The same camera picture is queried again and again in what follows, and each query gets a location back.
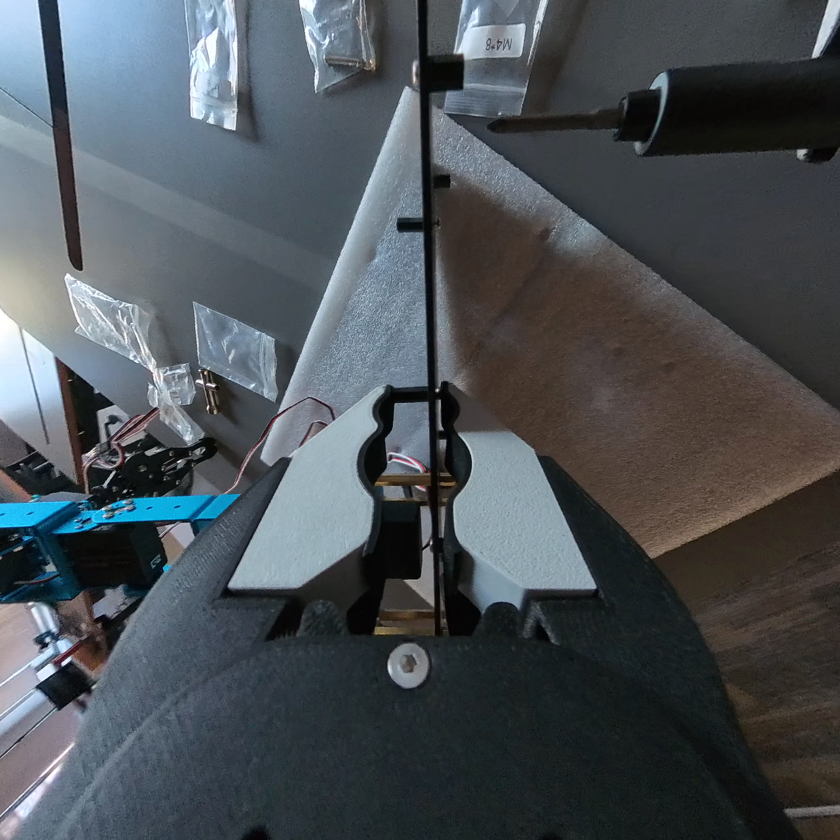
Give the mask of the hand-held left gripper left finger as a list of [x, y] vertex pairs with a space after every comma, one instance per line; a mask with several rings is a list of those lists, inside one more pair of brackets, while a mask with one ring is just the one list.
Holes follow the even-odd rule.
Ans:
[[290, 458], [227, 589], [240, 594], [362, 597], [376, 501], [364, 453], [391, 387], [360, 399]]

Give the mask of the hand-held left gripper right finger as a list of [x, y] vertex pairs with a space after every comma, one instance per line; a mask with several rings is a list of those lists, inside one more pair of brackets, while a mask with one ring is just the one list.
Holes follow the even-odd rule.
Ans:
[[534, 448], [449, 383], [443, 384], [443, 428], [455, 480], [447, 552], [458, 566], [458, 591], [480, 611], [595, 594], [595, 579]]

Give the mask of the black electric screwdriver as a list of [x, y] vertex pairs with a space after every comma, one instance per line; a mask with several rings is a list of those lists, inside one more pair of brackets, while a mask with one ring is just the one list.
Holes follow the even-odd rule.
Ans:
[[612, 108], [505, 117], [493, 133], [611, 131], [639, 156], [828, 151], [839, 145], [839, 59], [661, 72]]

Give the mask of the blue toy robot arm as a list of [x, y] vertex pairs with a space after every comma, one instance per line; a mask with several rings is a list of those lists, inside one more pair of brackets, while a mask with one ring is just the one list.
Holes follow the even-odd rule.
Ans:
[[134, 443], [88, 495], [3, 503], [1, 603], [56, 604], [120, 586], [146, 593], [167, 564], [163, 531], [185, 524], [198, 533], [237, 499], [181, 493], [216, 453], [212, 437], [183, 447]]

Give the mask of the black metal base plate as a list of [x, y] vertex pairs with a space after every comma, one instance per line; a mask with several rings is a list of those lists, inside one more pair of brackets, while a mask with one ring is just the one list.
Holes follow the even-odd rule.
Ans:
[[437, 231], [435, 209], [436, 192], [447, 189], [450, 178], [438, 175], [434, 166], [432, 97], [436, 93], [459, 90], [463, 87], [464, 59], [460, 55], [435, 55], [429, 48], [429, 2], [416, 2], [416, 47], [413, 63], [413, 89], [418, 95], [419, 164], [421, 172], [421, 213], [417, 217], [399, 218], [396, 223], [402, 233], [418, 233], [423, 244], [424, 348], [425, 394], [427, 404], [427, 442], [430, 484], [427, 507], [430, 515], [430, 543], [434, 594], [434, 635], [446, 635], [445, 568], [443, 527], [441, 524], [441, 483], [439, 456], [439, 377], [437, 339]]

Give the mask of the dark grey desk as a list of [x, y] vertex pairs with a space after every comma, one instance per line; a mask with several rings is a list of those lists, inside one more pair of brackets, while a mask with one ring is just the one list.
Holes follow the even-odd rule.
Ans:
[[[83, 277], [137, 301], [173, 361], [192, 301], [272, 333], [291, 376], [416, 54], [412, 2], [381, 11], [384, 68], [312, 92], [293, 2], [249, 5], [255, 133], [188, 115], [182, 2], [59, 2]], [[607, 268], [567, 255], [476, 312], [447, 374], [592, 493], [784, 496], [838, 471], [838, 162], [791, 153], [639, 158], [608, 132], [477, 139], [658, 278], [642, 314]]]

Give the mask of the white foam sheet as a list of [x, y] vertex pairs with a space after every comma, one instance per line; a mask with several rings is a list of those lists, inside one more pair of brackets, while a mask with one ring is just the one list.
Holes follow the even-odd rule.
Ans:
[[[443, 380], [657, 557], [759, 511], [838, 520], [837, 409], [433, 108]], [[426, 381], [418, 96], [398, 100], [282, 405]]]

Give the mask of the dark long strip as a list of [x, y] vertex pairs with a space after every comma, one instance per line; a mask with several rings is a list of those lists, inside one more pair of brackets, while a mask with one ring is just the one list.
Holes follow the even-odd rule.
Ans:
[[57, 1], [38, 1], [37, 6], [66, 251], [70, 264], [77, 271], [82, 271], [81, 231], [59, 4]]

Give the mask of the group of clear screw bags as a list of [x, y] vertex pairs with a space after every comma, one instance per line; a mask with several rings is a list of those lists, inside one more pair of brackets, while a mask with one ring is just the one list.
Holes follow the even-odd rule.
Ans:
[[[250, 2], [185, 2], [188, 81], [172, 80], [161, 25], [142, 21], [110, 78], [101, 129], [74, 103], [84, 186], [83, 282], [67, 279], [77, 331], [150, 365], [161, 422], [242, 455], [280, 401], [345, 408], [371, 385], [424, 378], [417, 95], [388, 131], [386, 98], [333, 110], [268, 64], [259, 133], [246, 86]], [[206, 411], [197, 371], [220, 385]]]

